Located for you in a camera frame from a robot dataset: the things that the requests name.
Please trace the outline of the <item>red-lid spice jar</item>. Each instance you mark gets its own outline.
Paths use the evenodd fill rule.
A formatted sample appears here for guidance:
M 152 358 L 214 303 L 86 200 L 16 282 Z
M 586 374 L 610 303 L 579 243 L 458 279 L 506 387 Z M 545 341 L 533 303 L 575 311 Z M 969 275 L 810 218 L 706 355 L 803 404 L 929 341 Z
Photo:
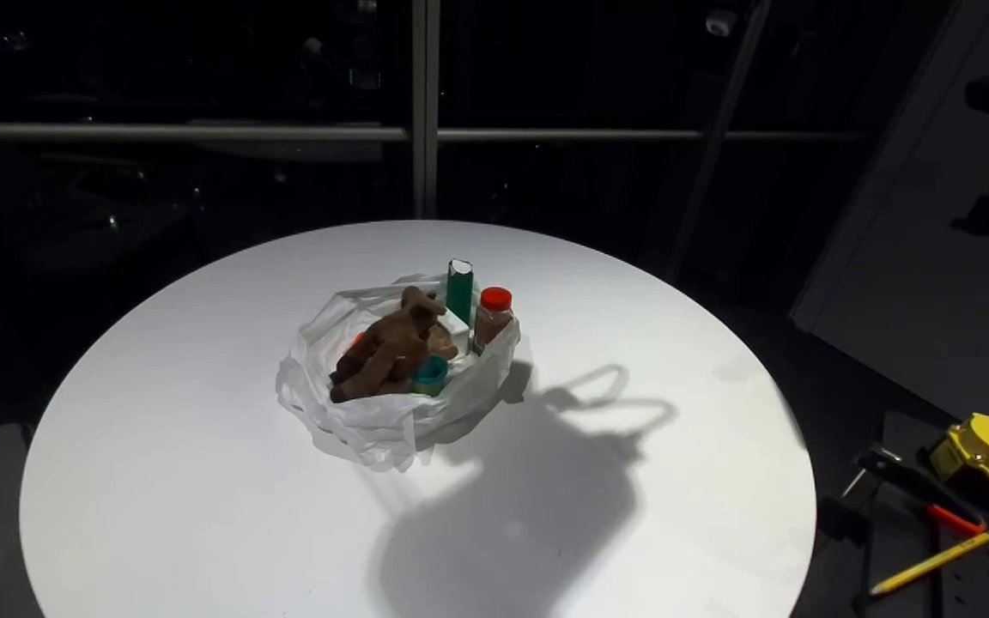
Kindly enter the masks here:
M 491 286 L 478 294 L 473 346 L 485 349 L 512 324 L 512 293 Z

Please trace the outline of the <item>green toy carton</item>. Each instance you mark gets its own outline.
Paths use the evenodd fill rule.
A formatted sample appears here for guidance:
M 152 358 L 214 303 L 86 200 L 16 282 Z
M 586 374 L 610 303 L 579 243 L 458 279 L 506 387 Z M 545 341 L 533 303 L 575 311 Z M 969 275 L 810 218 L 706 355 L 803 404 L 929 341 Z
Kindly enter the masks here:
M 473 311 L 473 265 L 464 262 L 464 257 L 453 257 L 445 265 L 445 309 L 469 324 L 469 311 Z

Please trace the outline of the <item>brown plush toy dog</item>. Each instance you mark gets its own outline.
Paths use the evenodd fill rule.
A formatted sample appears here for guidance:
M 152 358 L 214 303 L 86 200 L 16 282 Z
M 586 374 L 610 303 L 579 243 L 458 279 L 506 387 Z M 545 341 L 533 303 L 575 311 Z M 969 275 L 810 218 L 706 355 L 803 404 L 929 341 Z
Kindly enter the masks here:
M 374 321 L 338 360 L 328 400 L 403 395 L 429 358 L 449 360 L 458 345 L 439 315 L 444 303 L 410 286 L 399 309 Z

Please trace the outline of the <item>clear plastic bag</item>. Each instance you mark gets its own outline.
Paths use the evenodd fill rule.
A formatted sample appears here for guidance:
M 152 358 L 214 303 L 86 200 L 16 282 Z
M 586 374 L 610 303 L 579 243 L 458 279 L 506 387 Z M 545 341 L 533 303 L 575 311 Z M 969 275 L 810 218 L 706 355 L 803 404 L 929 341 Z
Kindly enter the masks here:
M 338 293 L 299 327 L 274 374 L 278 404 L 308 429 L 314 443 L 370 469 L 404 469 L 419 450 L 491 411 L 507 387 L 522 345 L 520 324 L 507 324 L 481 355 L 453 358 L 445 379 L 429 393 L 333 402 L 328 369 L 356 345 L 363 327 L 399 306 L 410 286 L 437 293 L 434 279 Z

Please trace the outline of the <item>metal window railing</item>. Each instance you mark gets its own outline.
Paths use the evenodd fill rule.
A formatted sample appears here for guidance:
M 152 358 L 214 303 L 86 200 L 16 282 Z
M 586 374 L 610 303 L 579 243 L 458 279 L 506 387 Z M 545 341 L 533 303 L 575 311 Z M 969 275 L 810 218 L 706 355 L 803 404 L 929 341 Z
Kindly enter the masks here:
M 636 146 L 636 142 L 699 142 L 710 179 L 729 142 L 855 142 L 855 132 L 739 132 L 736 110 L 747 85 L 751 63 L 768 32 L 777 0 L 747 0 L 739 52 L 729 65 L 729 85 L 706 126 L 445 126 L 439 118 L 444 78 L 444 0 L 410 0 L 410 120 L 404 125 L 21 125 L 0 120 L 0 142 L 51 142 L 51 146 L 410 146 L 413 148 L 413 218 L 437 218 L 439 148 L 444 146 Z

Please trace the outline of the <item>red-handled black tool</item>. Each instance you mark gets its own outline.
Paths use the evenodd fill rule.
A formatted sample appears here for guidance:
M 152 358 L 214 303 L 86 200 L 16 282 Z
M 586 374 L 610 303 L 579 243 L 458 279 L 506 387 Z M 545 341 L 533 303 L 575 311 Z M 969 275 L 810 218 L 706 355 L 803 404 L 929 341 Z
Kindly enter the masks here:
M 858 457 L 858 468 L 865 476 L 877 476 L 881 483 L 900 488 L 903 495 L 917 498 L 919 509 L 937 522 L 961 536 L 980 536 L 989 528 L 989 522 L 958 495 L 952 495 L 943 483 L 937 483 L 929 475 L 911 468 L 900 452 L 886 445 L 870 445 Z

